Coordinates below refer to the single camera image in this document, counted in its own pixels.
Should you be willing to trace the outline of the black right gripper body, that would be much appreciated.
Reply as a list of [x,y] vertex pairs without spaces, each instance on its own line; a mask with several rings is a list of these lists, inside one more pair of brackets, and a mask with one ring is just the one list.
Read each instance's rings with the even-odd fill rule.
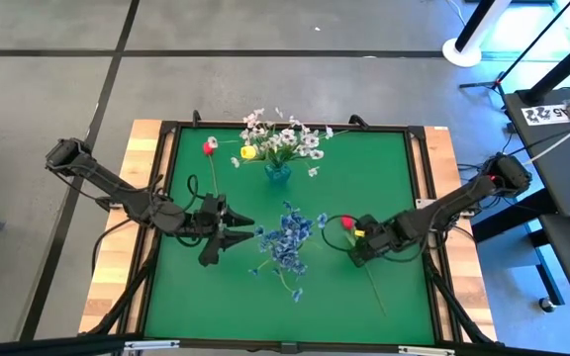
[[355,238],[354,246],[348,251],[356,267],[362,267],[369,260],[382,257],[389,251],[400,252],[404,249],[404,242],[393,219],[378,222],[373,216],[365,215],[356,221],[355,229],[364,232],[362,237]]

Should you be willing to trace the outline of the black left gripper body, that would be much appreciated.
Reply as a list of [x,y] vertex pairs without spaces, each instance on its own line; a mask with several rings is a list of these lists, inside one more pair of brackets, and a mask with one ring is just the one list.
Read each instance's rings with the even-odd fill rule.
[[227,197],[207,194],[202,206],[190,214],[190,229],[193,235],[205,239],[206,244],[198,256],[198,262],[207,267],[217,265],[220,253],[227,249],[226,229],[223,216],[227,212]]

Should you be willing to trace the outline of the red artificial tulip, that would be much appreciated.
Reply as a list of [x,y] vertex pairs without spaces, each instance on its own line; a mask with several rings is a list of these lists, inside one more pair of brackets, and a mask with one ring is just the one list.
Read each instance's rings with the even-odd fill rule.
[[[342,225],[342,228],[345,230],[345,239],[348,241],[348,243],[350,244],[351,247],[354,247],[356,240],[359,237],[359,235],[356,233],[356,229],[355,229],[355,220],[352,218],[349,218],[347,216],[342,216],[340,218],[340,224]],[[387,316],[388,313],[387,313],[386,307],[385,307],[384,302],[381,298],[378,286],[375,282],[375,279],[374,279],[369,267],[364,265],[364,270],[366,272],[367,278],[368,278],[369,283],[371,285],[371,288],[373,290],[373,294],[374,294],[375,299],[378,303],[378,306],[379,306],[382,314],[384,316]]]
[[214,164],[214,159],[213,159],[215,149],[208,142],[204,142],[203,143],[203,152],[208,157],[209,165],[210,165],[210,171],[211,171],[211,177],[212,177],[213,189],[214,189],[215,194],[218,195],[219,194],[219,187],[218,187],[216,169],[215,169],[215,164]]

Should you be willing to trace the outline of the blue artificial flower bunch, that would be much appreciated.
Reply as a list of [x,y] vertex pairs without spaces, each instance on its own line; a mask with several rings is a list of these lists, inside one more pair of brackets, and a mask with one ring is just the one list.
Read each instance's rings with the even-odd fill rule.
[[291,285],[287,277],[298,281],[306,275],[308,265],[301,259],[301,251],[306,243],[315,244],[312,240],[314,228],[324,228],[329,217],[326,213],[321,213],[312,220],[303,216],[301,210],[288,201],[284,201],[283,206],[286,213],[280,216],[277,228],[266,231],[260,225],[254,230],[258,250],[266,254],[267,258],[255,268],[249,269],[248,273],[258,276],[262,269],[268,268],[278,277],[293,301],[298,303],[304,290]]

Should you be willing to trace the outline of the teal glass vase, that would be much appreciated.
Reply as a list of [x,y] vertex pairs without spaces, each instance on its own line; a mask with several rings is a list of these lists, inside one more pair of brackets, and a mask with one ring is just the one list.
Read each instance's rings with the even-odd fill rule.
[[285,184],[292,174],[290,166],[286,163],[281,165],[267,164],[264,171],[272,184]]

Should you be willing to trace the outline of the green table mat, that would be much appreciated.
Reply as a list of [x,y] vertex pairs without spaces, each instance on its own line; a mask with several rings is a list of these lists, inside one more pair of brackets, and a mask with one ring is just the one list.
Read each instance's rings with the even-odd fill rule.
[[301,251],[308,265],[305,276],[288,282],[302,287],[298,303],[268,268],[248,273],[267,255],[258,239],[242,242],[220,256],[217,265],[203,267],[199,249],[164,237],[154,273],[144,332],[149,337],[330,343],[431,344],[431,319],[422,260],[415,249],[388,254],[366,264],[386,307],[378,306],[363,267],[347,256],[348,241],[341,215],[371,215],[379,221],[414,204],[407,146],[401,133],[341,133],[321,144],[319,173],[308,175],[304,162],[291,165],[283,185],[272,184],[260,163],[234,168],[238,131],[185,129],[179,137],[171,197],[186,205],[187,178],[194,174],[201,193],[214,192],[203,143],[214,149],[219,193],[231,208],[262,225],[278,227],[288,201],[314,220],[326,213],[325,229],[314,229]]

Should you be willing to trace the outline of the black desk leg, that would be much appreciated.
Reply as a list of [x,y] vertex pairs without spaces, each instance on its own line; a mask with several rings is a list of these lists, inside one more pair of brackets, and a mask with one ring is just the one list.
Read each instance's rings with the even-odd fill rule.
[[506,232],[541,215],[557,212],[551,196],[546,189],[530,196],[472,224],[474,241],[479,243]]

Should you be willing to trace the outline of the thin black tripod stand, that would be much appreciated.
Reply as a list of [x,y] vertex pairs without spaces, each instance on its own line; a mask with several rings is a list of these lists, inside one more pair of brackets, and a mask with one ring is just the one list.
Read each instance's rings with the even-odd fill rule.
[[520,55],[514,60],[514,62],[505,70],[498,74],[498,76],[493,81],[487,82],[475,82],[475,83],[464,83],[460,84],[460,89],[468,88],[478,88],[483,87],[496,92],[497,94],[503,94],[502,83],[504,79],[514,70],[514,68],[526,57],[526,55],[536,46],[536,44],[542,39],[542,37],[553,27],[553,25],[562,17],[562,15],[569,9],[570,0],[566,5],[548,22],[548,24],[539,32],[539,34],[531,41],[531,43],[523,50]]

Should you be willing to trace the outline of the black desk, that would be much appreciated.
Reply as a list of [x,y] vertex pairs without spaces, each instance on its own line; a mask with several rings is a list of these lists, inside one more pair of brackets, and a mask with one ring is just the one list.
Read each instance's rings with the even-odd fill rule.
[[551,91],[542,102],[531,105],[525,104],[519,93],[505,96],[507,112],[524,149],[558,212],[564,216],[570,216],[570,123],[529,126],[521,108],[564,105],[567,100],[570,100],[570,88]]

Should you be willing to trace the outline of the white round pole base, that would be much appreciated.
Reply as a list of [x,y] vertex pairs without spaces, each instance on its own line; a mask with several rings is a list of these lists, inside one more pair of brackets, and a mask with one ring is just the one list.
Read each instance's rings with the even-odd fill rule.
[[482,59],[479,47],[458,51],[455,47],[456,39],[446,41],[442,46],[442,54],[446,60],[459,67],[472,67]]

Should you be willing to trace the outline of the white paper label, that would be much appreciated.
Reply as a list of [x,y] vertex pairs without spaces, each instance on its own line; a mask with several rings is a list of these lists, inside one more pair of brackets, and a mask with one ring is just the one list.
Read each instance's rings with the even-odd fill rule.
[[566,106],[563,104],[521,108],[521,112],[529,126],[570,123]]

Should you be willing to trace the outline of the black and white pole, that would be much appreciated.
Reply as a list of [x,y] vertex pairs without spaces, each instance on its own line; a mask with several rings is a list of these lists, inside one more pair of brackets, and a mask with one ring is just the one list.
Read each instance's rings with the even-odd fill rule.
[[467,21],[459,37],[454,43],[458,52],[477,48],[482,41],[490,19],[490,12],[495,7],[496,0],[480,0],[477,8]]

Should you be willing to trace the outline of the thick black pole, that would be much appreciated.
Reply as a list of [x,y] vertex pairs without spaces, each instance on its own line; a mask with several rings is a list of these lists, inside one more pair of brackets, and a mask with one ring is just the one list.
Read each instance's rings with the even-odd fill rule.
[[528,105],[543,101],[543,98],[570,75],[570,53],[564,57],[553,69],[544,75],[530,89],[520,91],[519,97]]

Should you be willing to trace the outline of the black table frame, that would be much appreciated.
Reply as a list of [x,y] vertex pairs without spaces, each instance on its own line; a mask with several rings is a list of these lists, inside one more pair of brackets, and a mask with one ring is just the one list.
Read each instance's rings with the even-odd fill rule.
[[[192,122],[162,121],[159,123],[158,129],[158,136],[153,141],[155,153],[151,160],[151,172],[153,175],[163,176],[164,189],[171,196],[171,184],[181,132],[185,129],[226,129],[239,131],[240,124],[233,122],[201,122],[199,127],[193,127]],[[429,154],[427,148],[427,132],[424,128],[407,126],[369,126],[368,130],[362,130],[356,125],[344,124],[337,126],[335,130],[338,134],[346,134],[349,132],[402,134],[407,146],[415,201],[421,197],[430,198],[434,196],[434,184],[429,166]],[[239,349],[247,351],[273,351],[279,353],[280,343],[283,341],[149,337],[145,334],[144,327],[151,297],[154,273],[159,256],[160,244],[164,237],[167,236],[158,231],[148,229],[139,230],[133,250],[134,266],[142,266],[148,253],[153,248],[157,249],[158,254],[154,260],[154,269],[152,270],[151,275],[142,282],[142,285],[134,296],[133,301],[129,304],[130,309],[123,313],[118,323],[118,329],[121,331],[132,331],[151,340],[179,340],[180,346],[183,348]],[[446,304],[443,296],[436,289],[434,283],[428,279],[426,264],[423,260],[422,263],[427,284],[431,319],[434,326],[433,343],[376,344],[295,341],[299,343],[301,352],[396,353],[398,352],[398,347],[400,345],[436,347],[453,341],[462,340],[464,338],[464,332],[460,323],[451,313],[451,309]]]

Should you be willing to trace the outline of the aluminium bracket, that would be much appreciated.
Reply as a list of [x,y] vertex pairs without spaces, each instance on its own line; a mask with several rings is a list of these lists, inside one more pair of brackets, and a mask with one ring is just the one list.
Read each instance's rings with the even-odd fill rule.
[[179,340],[139,340],[127,341],[124,351],[147,351],[160,349],[174,349],[180,346]]
[[398,353],[410,356],[456,356],[453,349],[406,345],[400,345],[398,347]]

